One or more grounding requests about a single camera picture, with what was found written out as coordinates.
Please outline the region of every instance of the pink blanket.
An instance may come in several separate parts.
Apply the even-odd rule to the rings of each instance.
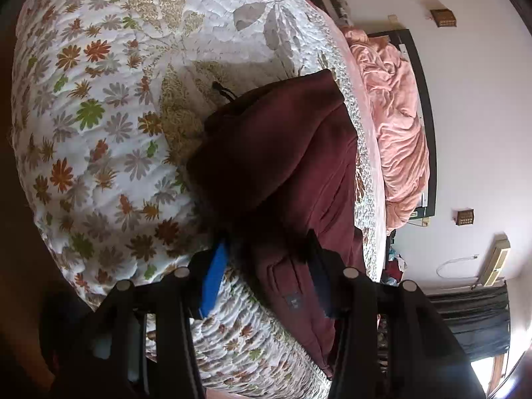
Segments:
[[[386,230],[403,226],[429,178],[429,152],[417,115],[412,66],[387,38],[368,38],[347,28],[349,44],[371,101],[386,195]]]

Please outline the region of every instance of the air conditioner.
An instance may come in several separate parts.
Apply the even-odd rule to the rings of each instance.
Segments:
[[[490,287],[495,283],[509,254],[510,242],[506,239],[497,240],[495,242],[495,250],[493,251],[493,254],[491,254],[488,266],[480,277],[480,283],[482,285]]]

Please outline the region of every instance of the headboard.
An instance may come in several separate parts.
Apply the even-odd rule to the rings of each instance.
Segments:
[[[421,103],[422,122],[425,126],[425,136],[427,139],[427,147],[429,149],[429,169],[430,177],[428,183],[427,199],[424,206],[417,207],[410,215],[411,219],[419,219],[422,217],[434,216],[436,210],[436,137],[434,134],[434,120],[432,115],[432,107],[430,106],[429,91],[427,82],[425,81],[425,74],[423,67],[419,60],[418,51],[410,31],[407,29],[382,31],[380,33],[368,34],[369,37],[388,36],[389,42],[393,44],[402,53],[406,53],[412,64],[414,75],[416,76],[416,83],[418,85],[418,94]]]

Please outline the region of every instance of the white quilted bedspread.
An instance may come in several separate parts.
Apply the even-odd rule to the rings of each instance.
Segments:
[[[340,52],[305,0],[27,0],[17,36],[20,181],[55,261],[93,307],[117,280],[159,280],[208,246],[185,163],[203,119],[225,103],[212,83],[240,95],[326,67],[359,135],[354,221],[368,275],[378,277],[360,115]],[[194,340],[207,386],[326,395],[323,375],[240,279],[224,280]]]

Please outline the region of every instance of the curtain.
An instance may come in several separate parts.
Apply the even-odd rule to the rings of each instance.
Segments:
[[[427,297],[471,361],[508,351],[510,310],[506,283],[502,287]]]

